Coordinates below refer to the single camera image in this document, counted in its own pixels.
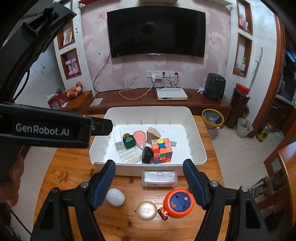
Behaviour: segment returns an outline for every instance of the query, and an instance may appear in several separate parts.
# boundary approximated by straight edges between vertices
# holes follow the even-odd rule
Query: blue gripper pad
[[[193,167],[191,167],[192,165],[190,165],[189,162],[191,162],[196,171],[199,172],[192,161],[190,159],[186,159],[183,162],[184,176],[194,196],[196,204],[201,206],[203,210],[206,210],[209,203],[206,201],[205,190],[196,176],[196,171],[193,171]]]
[[[94,210],[103,204],[115,176],[115,172],[115,162],[108,160],[102,170],[95,173],[89,181],[91,184],[89,199],[91,200],[91,206]]]

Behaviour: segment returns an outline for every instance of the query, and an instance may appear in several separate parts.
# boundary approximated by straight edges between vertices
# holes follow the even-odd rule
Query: green bottle
[[[122,140],[126,149],[132,148],[136,145],[135,138],[129,133],[124,134]]]

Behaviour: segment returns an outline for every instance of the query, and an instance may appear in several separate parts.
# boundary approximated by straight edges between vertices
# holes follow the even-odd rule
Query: white trash bin
[[[244,125],[245,123],[246,123],[246,121],[243,118],[239,118],[237,120],[237,127],[235,128],[235,133],[240,138],[245,138],[253,130],[253,127],[251,124],[250,124],[249,130],[242,127],[242,125]]]

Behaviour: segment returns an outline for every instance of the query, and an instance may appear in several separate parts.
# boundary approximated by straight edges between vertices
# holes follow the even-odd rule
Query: wall socket
[[[163,72],[165,73],[165,77],[169,78],[170,76],[174,77],[174,71],[173,70],[147,70],[146,76],[147,78],[152,78],[152,75],[155,75],[155,79],[162,79],[163,78]]]

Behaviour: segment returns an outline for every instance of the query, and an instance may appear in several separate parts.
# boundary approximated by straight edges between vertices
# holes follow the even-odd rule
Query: picture frame
[[[66,32],[65,34],[65,38],[64,38],[64,44],[63,46],[65,46],[66,44],[70,43],[72,40],[72,29],[70,29],[69,31]]]

